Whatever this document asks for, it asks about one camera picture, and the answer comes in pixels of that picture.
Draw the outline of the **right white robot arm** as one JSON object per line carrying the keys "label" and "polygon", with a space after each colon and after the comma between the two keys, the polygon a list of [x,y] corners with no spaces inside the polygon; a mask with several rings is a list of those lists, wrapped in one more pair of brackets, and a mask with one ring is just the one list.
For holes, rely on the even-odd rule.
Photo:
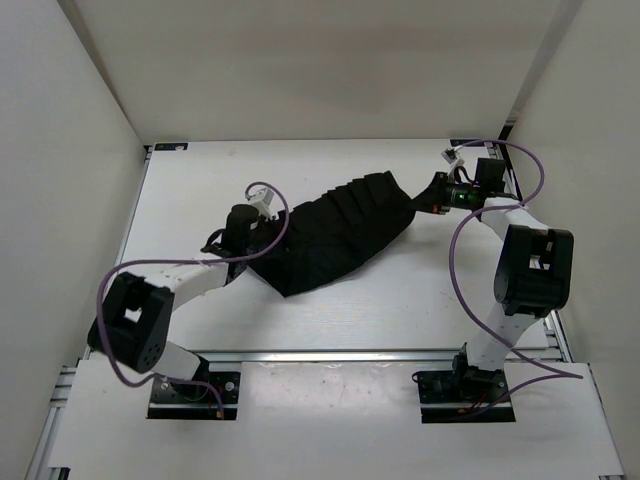
{"label": "right white robot arm", "polygon": [[498,178],[459,183],[438,172],[414,200],[417,210],[468,211],[502,241],[493,280],[494,303],[485,319],[470,317],[479,333],[466,342],[445,371],[418,372],[413,379],[426,403],[495,401],[507,392],[504,365],[523,333],[568,300],[574,236],[536,220]]}

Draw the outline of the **black skirt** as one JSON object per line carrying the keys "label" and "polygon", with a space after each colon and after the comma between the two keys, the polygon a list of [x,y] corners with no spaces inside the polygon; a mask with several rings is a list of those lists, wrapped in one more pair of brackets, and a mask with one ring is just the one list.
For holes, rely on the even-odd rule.
{"label": "black skirt", "polygon": [[306,293],[362,267],[416,213],[391,172],[368,174],[296,206],[284,237],[249,267],[284,297]]}

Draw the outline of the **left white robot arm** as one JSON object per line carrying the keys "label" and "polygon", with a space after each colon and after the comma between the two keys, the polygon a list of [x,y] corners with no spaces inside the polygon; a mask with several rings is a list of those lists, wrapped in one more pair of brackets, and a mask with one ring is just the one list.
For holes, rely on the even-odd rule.
{"label": "left white robot arm", "polygon": [[221,241],[210,238],[203,248],[206,258],[149,276],[117,275],[102,304],[104,330],[116,362],[140,374],[173,379],[188,400],[205,396],[210,386],[206,361],[168,340],[171,317],[187,302],[225,287],[245,271],[244,261],[225,260],[257,251],[261,220],[256,207],[235,205]]}

